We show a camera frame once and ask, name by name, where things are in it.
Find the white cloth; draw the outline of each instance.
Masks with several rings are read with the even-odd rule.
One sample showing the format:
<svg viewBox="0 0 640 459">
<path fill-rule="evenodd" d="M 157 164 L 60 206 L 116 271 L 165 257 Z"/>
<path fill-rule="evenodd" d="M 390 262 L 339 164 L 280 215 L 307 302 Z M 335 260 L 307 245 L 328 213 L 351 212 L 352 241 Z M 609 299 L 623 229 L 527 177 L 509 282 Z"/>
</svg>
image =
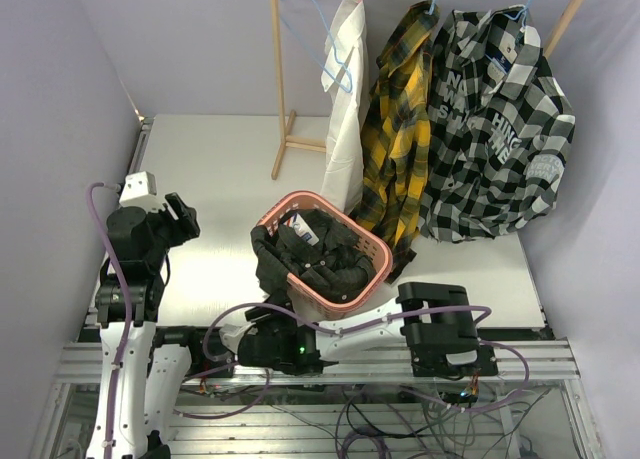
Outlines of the white cloth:
<svg viewBox="0 0 640 459">
<path fill-rule="evenodd" d="M 368 61 L 366 49 L 366 24 L 364 3 L 358 0 L 342 0 L 331 23 L 338 59 L 344 62 L 351 74 L 335 60 L 331 39 L 327 37 L 325 68 L 322 86 L 331 95 L 333 110 L 327 134 L 327 169 L 320 194 L 341 211 L 350 212 L 362 196 L 362 146 L 360 127 L 368 109 Z"/>
</svg>

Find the pink laundry basket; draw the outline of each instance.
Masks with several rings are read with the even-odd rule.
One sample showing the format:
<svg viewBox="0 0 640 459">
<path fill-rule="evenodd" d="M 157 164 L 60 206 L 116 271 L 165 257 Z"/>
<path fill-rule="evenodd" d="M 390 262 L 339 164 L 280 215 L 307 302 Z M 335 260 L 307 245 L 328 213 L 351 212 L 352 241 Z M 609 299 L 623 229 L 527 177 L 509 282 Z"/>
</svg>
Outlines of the pink laundry basket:
<svg viewBox="0 0 640 459">
<path fill-rule="evenodd" d="M 278 229 L 282 217 L 294 209 L 320 209 L 330 214 L 333 218 L 358 234 L 360 241 L 356 247 L 369 256 L 373 262 L 376 275 L 360 295 L 347 304 L 334 304 L 316 293 L 294 274 L 289 273 L 287 276 L 287 282 L 290 286 L 289 297 L 308 302 L 327 319 L 342 319 L 348 312 L 354 311 L 364 305 L 373 291 L 387 278 L 393 265 L 391 250 L 382 239 L 363 229 L 328 201 L 310 191 L 297 191 L 285 196 L 280 202 L 273 206 L 269 212 L 262 216 L 258 225 L 265 226 L 269 234 L 273 235 L 276 229 Z"/>
</svg>

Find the garment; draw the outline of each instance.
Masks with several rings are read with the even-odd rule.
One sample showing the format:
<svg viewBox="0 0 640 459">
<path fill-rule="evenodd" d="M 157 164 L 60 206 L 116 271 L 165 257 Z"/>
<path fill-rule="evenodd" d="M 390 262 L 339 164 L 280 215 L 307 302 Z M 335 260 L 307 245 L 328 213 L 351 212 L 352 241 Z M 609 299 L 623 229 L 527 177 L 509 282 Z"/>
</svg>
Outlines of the garment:
<svg viewBox="0 0 640 459">
<path fill-rule="evenodd" d="M 369 75 L 364 3 L 342 0 L 330 31 L 336 47 L 334 50 L 331 39 L 327 37 L 325 69 L 331 75 L 325 71 L 321 80 L 325 92 L 331 95 L 333 109 L 326 141 L 327 168 L 320 195 L 336 208 L 349 213 L 362 196 L 360 126 L 367 112 Z M 344 68 L 336 62 L 336 55 L 338 60 L 344 62 L 350 79 Z M 339 84 L 350 89 L 350 92 Z"/>
<path fill-rule="evenodd" d="M 310 244 L 283 224 L 295 213 L 317 236 L 317 243 Z M 273 237 L 265 226 L 256 226 L 251 244 L 258 257 L 260 288 L 269 294 L 285 289 L 292 272 L 325 299 L 350 302 L 376 275 L 371 259 L 355 248 L 358 241 L 355 232 L 319 209 L 285 214 Z"/>
<path fill-rule="evenodd" d="M 356 222 L 393 252 L 393 280 L 413 258 L 420 197 L 427 181 L 430 125 L 431 2 L 409 9 L 377 59 L 380 74 L 362 128 L 364 188 Z"/>
<path fill-rule="evenodd" d="M 435 40 L 424 235 L 496 237 L 555 206 L 575 117 L 520 9 L 454 11 Z"/>
</svg>

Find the clothing rack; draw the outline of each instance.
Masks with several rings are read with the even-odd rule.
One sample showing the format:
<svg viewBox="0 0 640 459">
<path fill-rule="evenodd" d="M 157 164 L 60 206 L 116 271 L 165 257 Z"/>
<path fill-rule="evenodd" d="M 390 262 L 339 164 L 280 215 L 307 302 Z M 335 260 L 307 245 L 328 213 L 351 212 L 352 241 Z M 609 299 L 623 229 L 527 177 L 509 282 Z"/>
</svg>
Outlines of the clothing rack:
<svg viewBox="0 0 640 459">
<path fill-rule="evenodd" d="M 276 155 L 276 161 L 271 171 L 271 179 L 277 179 L 280 172 L 280 166 L 282 165 L 282 159 L 284 153 L 288 147 L 297 149 L 305 149 L 308 151 L 325 152 L 326 148 L 324 141 L 320 139 L 312 139 L 303 136 L 293 135 L 293 124 L 296 120 L 296 111 L 291 110 L 288 117 L 286 116 L 285 102 L 284 102 L 284 76 L 282 73 L 282 47 L 280 37 L 280 11 L 278 6 L 279 0 L 271 0 L 271 27 L 273 29 L 273 50 L 276 64 L 276 84 L 278 87 L 278 115 L 280 126 L 280 146 Z M 570 0 L 566 9 L 560 16 L 560 19 L 556 23 L 551 36 L 544 47 L 544 55 L 549 57 L 554 51 L 560 38 L 565 33 L 571 20 L 580 9 L 580 6 L 584 0 Z"/>
</svg>

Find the mechanical arm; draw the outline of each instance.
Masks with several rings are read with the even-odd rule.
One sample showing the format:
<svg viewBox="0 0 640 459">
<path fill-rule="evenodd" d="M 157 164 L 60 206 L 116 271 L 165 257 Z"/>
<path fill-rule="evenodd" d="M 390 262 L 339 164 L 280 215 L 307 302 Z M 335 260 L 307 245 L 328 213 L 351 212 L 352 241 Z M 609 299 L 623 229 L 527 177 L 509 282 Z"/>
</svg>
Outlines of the mechanical arm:
<svg viewBox="0 0 640 459">
<path fill-rule="evenodd" d="M 109 240 L 131 292 L 133 314 L 125 353 L 114 364 L 126 331 L 125 306 L 121 284 L 105 264 L 95 299 L 103 364 L 89 459 L 170 458 L 167 426 L 180 385 L 190 373 L 207 368 L 204 330 L 156 327 L 165 287 L 161 269 L 169 249 L 200 234 L 194 209 L 175 193 L 165 200 L 163 203 L 156 197 L 151 174 L 129 175 L 121 207 L 106 221 Z M 273 294 L 266 303 L 293 311 L 284 291 Z M 377 309 L 314 327 L 300 325 L 281 310 L 253 308 L 245 313 L 246 325 L 225 325 L 210 335 L 206 348 L 220 363 L 209 361 L 206 365 L 224 365 L 235 354 L 242 366 L 291 375 L 320 374 L 325 367 L 360 351 L 406 345 L 414 376 L 460 378 L 498 373 L 493 348 L 479 344 L 468 310 L 458 307 L 455 312 L 421 314 L 425 305 L 468 306 L 469 301 L 459 286 L 405 283 L 399 286 L 397 298 Z M 376 320 L 375 325 L 366 324 Z M 329 329 L 335 333 L 322 332 Z M 115 382 L 114 369 L 118 370 Z M 110 424 L 111 435 L 107 434 Z"/>
</svg>

